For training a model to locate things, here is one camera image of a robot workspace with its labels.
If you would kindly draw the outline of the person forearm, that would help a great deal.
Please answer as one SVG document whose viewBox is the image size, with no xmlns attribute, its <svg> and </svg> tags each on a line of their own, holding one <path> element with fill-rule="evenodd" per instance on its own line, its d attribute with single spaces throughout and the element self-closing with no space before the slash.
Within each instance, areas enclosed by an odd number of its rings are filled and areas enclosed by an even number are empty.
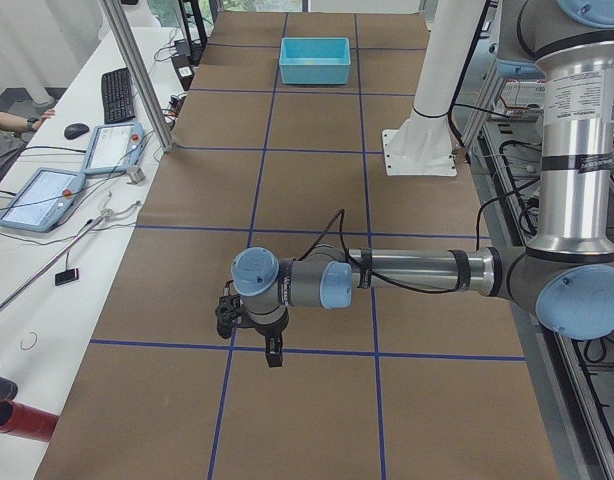
<svg viewBox="0 0 614 480">
<path fill-rule="evenodd" d="M 43 123 L 54 115 L 54 109 L 46 110 L 40 118 L 24 118 L 0 111 L 0 130 L 14 133 L 37 132 Z"/>
</svg>

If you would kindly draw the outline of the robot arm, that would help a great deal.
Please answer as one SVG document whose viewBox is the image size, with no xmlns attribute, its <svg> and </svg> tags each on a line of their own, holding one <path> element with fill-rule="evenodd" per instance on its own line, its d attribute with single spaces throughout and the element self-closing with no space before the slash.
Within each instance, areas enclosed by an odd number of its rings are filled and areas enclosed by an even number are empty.
<svg viewBox="0 0 614 480">
<path fill-rule="evenodd" d="M 251 247 L 232 262 L 217 330 L 256 330 L 267 363 L 281 365 L 293 307 L 349 306 L 356 288 L 467 290 L 507 299 L 575 340 L 614 330 L 614 244 L 606 236 L 614 168 L 614 1 L 504 1 L 501 62 L 545 77 L 538 231 L 525 247 L 351 250 L 316 241 L 299 258 Z"/>
</svg>

